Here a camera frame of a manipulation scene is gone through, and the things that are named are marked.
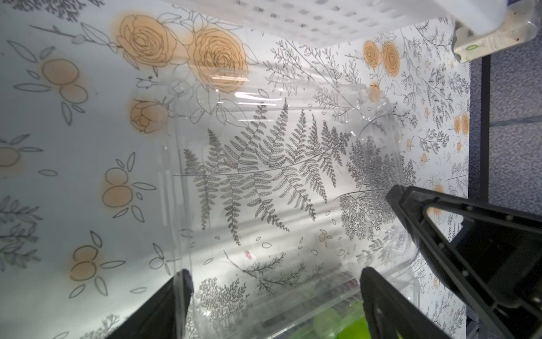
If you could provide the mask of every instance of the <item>green lime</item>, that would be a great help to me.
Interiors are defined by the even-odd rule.
[[[327,309],[314,318],[313,329],[321,339],[334,339],[340,331],[342,317],[334,309]]]
[[[310,326],[300,328],[296,332],[293,332],[288,339],[310,339],[314,337],[314,332]]]
[[[337,339],[371,339],[371,334],[369,333],[369,327],[367,326],[367,320],[365,320],[365,317],[345,328],[341,333],[339,333]]]

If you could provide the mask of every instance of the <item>fern illustration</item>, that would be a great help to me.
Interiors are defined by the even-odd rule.
[[[262,221],[267,217],[267,223],[275,225],[280,229],[290,232],[290,230],[284,226],[280,218],[275,214],[275,209],[273,208],[273,199],[262,199],[262,197],[267,197],[271,195],[271,174],[266,172],[257,172],[251,174],[248,179],[248,184],[242,187],[242,191],[251,191],[244,196],[245,199],[254,198],[252,201],[247,203],[247,206],[257,207],[256,214],[254,218],[257,218],[261,215]]]
[[[207,226],[207,221],[211,214],[211,205],[214,205],[213,199],[216,199],[218,192],[219,177],[205,175],[205,167],[199,162],[197,157],[190,150],[184,150],[186,160],[184,172],[190,175],[196,175],[194,182],[198,188],[200,205],[201,205],[201,223],[202,229]]]
[[[210,129],[207,130],[209,134],[209,149],[208,160],[205,161],[205,169],[211,174],[220,174],[228,172],[231,167],[230,163],[227,162],[227,158],[224,153],[224,148],[218,138]]]
[[[257,142],[262,141],[264,130],[267,128],[263,122],[267,119],[265,113],[267,113],[266,107],[258,105],[256,114],[253,116],[254,121],[251,121],[246,130],[241,132],[243,137],[236,136],[235,140],[230,141],[240,154],[237,154],[229,145],[224,146],[226,156],[230,163],[236,164],[237,172],[254,171],[259,168]]]
[[[403,173],[405,177],[405,184],[407,186],[414,186],[417,182],[416,180],[416,171],[414,170],[414,162],[411,160],[408,161],[408,165],[405,166],[405,157],[401,157],[401,165],[403,166]]]
[[[270,130],[271,135],[260,144],[260,160],[269,169],[280,167],[286,162],[284,151],[284,137],[286,136],[286,125],[288,123],[288,102],[284,100],[284,106],[279,118]]]
[[[303,188],[303,184],[299,182],[301,181],[301,178],[299,177],[299,172],[296,168],[283,168],[274,179],[281,180],[279,185],[273,189],[274,191],[279,191],[284,188],[279,197],[284,198],[290,195],[287,202],[288,204],[292,204],[295,201],[295,208],[300,207],[300,210],[308,212],[313,221],[316,220],[316,211],[311,204],[311,199],[309,199],[308,194],[305,193],[307,190]]]
[[[235,243],[239,246],[241,242],[239,240],[239,235],[237,233],[237,218],[239,217],[239,209],[241,207],[241,194],[243,194],[242,187],[243,176],[239,174],[231,174],[226,176],[226,179],[220,182],[224,185],[220,189],[224,194],[220,197],[225,199],[224,201],[224,210],[226,211],[226,218],[228,221],[228,228],[230,229],[231,235],[233,236]]]
[[[334,167],[343,165],[341,156],[346,155],[349,144],[350,134],[338,133],[326,122],[321,128],[320,142],[316,118],[313,115],[312,125],[307,127],[303,110],[286,142],[289,118],[286,100],[269,130],[266,113],[266,106],[258,105],[254,121],[226,144],[208,130],[209,148],[203,161],[192,151],[184,150],[183,176],[194,177],[202,229],[209,222],[211,207],[220,199],[228,228],[238,245],[241,241],[237,223],[244,204],[254,208],[255,218],[286,232],[289,228],[276,212],[279,201],[276,199],[285,199],[287,205],[304,210],[315,220],[309,188],[327,202],[321,172],[336,186]]]
[[[382,156],[372,137],[362,144],[356,140],[346,163],[349,173],[363,190],[340,197],[341,220],[347,235],[352,240],[373,238],[380,226],[395,218],[385,200],[388,190],[398,182],[393,155]]]
[[[303,159],[303,154],[305,153],[305,140],[307,138],[307,117],[305,112],[301,110],[301,115],[299,115],[299,121],[296,124],[296,129],[292,132],[292,136],[288,139],[291,144],[286,145],[286,161],[290,164],[299,163]]]
[[[324,199],[324,202],[327,202],[326,189],[324,187],[324,183],[322,182],[322,178],[320,177],[320,166],[318,164],[318,160],[316,159],[318,155],[321,156],[323,153],[320,152],[318,127],[316,125],[314,114],[312,115],[312,126],[310,129],[311,132],[307,141],[307,151],[305,152],[305,155],[309,157],[309,159],[303,162],[303,165],[301,165],[299,171],[301,172],[301,176],[306,178],[305,184],[308,184],[310,188],[312,188]]]

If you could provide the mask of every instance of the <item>clear plastic container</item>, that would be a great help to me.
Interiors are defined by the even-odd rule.
[[[417,305],[418,250],[385,201],[404,165],[383,94],[216,73],[172,82],[186,95],[171,103],[180,118],[163,154],[181,173],[165,185],[175,268],[195,290],[186,337],[335,338],[363,316],[367,266]],[[329,312],[334,325],[318,325]]]

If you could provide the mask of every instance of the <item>white plastic basket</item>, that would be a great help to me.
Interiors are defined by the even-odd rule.
[[[311,47],[453,14],[477,34],[496,29],[506,0],[167,0]]]

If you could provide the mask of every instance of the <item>orange flower illustration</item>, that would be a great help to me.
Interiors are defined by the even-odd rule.
[[[130,122],[143,133],[152,133],[167,124],[167,108],[160,103],[141,101],[130,112]]]
[[[462,124],[461,124],[461,117],[455,117],[454,119],[454,130],[457,134],[461,133],[461,128],[462,128]]]
[[[243,44],[222,28],[210,24],[197,31],[188,52],[194,76],[210,88],[230,93],[246,81],[248,64]]]
[[[139,63],[164,67],[169,62],[183,64],[188,60],[186,48],[175,34],[150,16],[128,15],[120,23],[119,34],[123,56],[135,68]]]
[[[378,99],[380,99],[380,94],[382,93],[382,91],[380,90],[380,87],[378,86],[378,83],[377,82],[373,82],[371,84],[371,87],[369,88],[369,99],[375,103],[376,101],[378,101]]]
[[[124,260],[113,260],[98,264],[98,261],[101,260],[97,259],[97,257],[102,248],[103,241],[94,231],[91,231],[91,239],[92,245],[78,247],[72,254],[75,264],[70,271],[69,277],[71,280],[82,284],[71,291],[68,296],[69,299],[75,298],[83,293],[87,284],[94,285],[101,295],[107,297],[109,295],[107,284],[105,280],[98,275],[99,270],[110,270],[126,263]]]
[[[382,61],[386,72],[391,76],[397,76],[401,68],[401,60],[397,46],[391,41],[386,41],[382,47]]]
[[[469,113],[467,112],[463,113],[463,124],[461,124],[461,129],[463,130],[463,135],[469,135],[470,120]]]
[[[363,57],[369,67],[375,68],[381,63],[382,57],[376,44],[372,41],[365,41],[363,44]]]
[[[435,185],[435,188],[433,189],[433,191],[439,192],[439,193],[444,193],[444,186],[439,183],[439,184]],[[439,217],[439,216],[442,215],[442,211],[439,208],[435,208],[435,207],[429,207],[427,209],[427,213],[429,215],[433,215],[435,217]]]
[[[422,156],[420,157],[420,166],[421,167],[425,167],[425,163],[429,161],[429,158],[427,156],[427,153],[424,153],[422,154]]]
[[[156,186],[145,182],[132,182],[130,180],[129,175],[136,162],[135,152],[130,154],[126,163],[120,159],[116,159],[116,162],[118,167],[112,167],[105,172],[107,186],[102,194],[102,202],[109,208],[123,207],[121,211],[113,215],[114,219],[125,215],[128,213],[128,210],[132,209],[134,218],[139,222],[145,222],[143,212],[136,205],[138,201],[134,200],[134,197],[138,200],[143,200],[143,195],[138,191],[134,194],[132,187],[142,191],[154,191],[156,190]]]
[[[414,137],[412,139],[407,139],[406,140],[406,151],[407,152],[412,152],[412,141],[414,140]]]

